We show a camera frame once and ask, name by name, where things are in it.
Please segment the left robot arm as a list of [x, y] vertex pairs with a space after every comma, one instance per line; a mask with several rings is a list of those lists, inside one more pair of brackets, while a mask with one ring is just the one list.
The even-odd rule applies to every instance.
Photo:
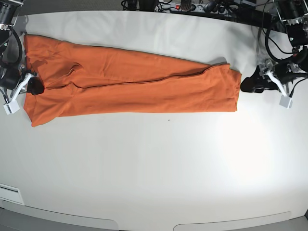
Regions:
[[[246, 93], [280, 92], [282, 100], [291, 101], [296, 86], [308, 78], [308, 3], [305, 0], [274, 0], [276, 15], [266, 19], [262, 15], [257, 38], [263, 39], [258, 48], [259, 61], [254, 73], [245, 78], [240, 89]], [[270, 44], [278, 46], [271, 38], [275, 30], [283, 32], [291, 46], [290, 51], [277, 49], [286, 57], [277, 57]]]

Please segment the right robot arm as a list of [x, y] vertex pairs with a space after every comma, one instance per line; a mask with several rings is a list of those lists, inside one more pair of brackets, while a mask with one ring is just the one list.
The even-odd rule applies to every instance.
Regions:
[[[14, 30], [23, 0], [2, 0], [0, 2], [0, 93], [6, 103], [11, 103], [21, 93], [39, 95], [44, 86], [36, 73], [26, 70], [22, 64], [23, 46]], [[15, 61], [6, 61], [6, 51], [10, 40], [14, 38], [13, 51], [18, 52]]]

